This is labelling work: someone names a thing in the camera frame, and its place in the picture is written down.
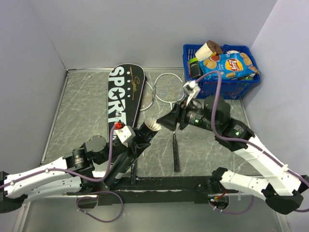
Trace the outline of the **black shuttlecock tube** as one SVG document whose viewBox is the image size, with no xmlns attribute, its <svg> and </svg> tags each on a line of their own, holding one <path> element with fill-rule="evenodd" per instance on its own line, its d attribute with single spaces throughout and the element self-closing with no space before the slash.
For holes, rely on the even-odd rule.
<svg viewBox="0 0 309 232">
<path fill-rule="evenodd" d="M 151 140 L 161 129 L 161 125 L 152 117 L 145 119 L 138 129 L 130 126 L 118 129 L 116 135 L 122 147 L 112 149 L 118 152 L 117 159 L 108 171 L 104 184 L 111 187 L 117 183 L 135 160 L 151 145 Z"/>
</svg>

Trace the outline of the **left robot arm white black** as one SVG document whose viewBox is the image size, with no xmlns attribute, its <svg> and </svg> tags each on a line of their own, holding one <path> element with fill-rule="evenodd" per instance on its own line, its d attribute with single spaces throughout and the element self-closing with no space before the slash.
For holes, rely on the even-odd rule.
<svg viewBox="0 0 309 232">
<path fill-rule="evenodd" d="M 125 126 L 115 132 L 116 139 L 107 142 L 100 135 L 93 136 L 80 148 L 33 170 L 1 172 L 1 213 L 12 212 L 37 198 L 63 192 L 90 194 L 101 183 L 107 187 L 116 184 L 151 145 L 156 132 L 144 126 L 138 130 Z"/>
</svg>

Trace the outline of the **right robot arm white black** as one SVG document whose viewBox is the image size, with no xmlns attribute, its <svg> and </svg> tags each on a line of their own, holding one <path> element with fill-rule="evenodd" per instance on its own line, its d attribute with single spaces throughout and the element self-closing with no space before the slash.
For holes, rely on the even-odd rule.
<svg viewBox="0 0 309 232">
<path fill-rule="evenodd" d="M 220 145 L 246 160 L 261 175 L 254 178 L 219 167 L 211 176 L 215 192 L 226 189 L 248 193 L 283 215 L 308 212 L 300 206 L 304 200 L 302 193 L 309 188 L 309 177 L 289 169 L 246 124 L 232 118 L 230 105 L 222 97 L 207 97 L 202 108 L 188 100 L 179 101 L 157 122 L 171 131 L 187 125 L 212 131 Z"/>
</svg>

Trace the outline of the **white shuttlecock front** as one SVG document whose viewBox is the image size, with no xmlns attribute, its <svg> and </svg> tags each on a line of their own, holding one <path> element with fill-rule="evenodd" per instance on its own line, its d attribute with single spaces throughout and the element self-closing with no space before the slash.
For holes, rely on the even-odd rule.
<svg viewBox="0 0 309 232">
<path fill-rule="evenodd" d="M 151 130 L 154 132 L 158 132 L 162 129 L 162 126 L 157 123 L 156 119 L 153 117 L 148 117 L 145 119 L 144 124 Z"/>
</svg>

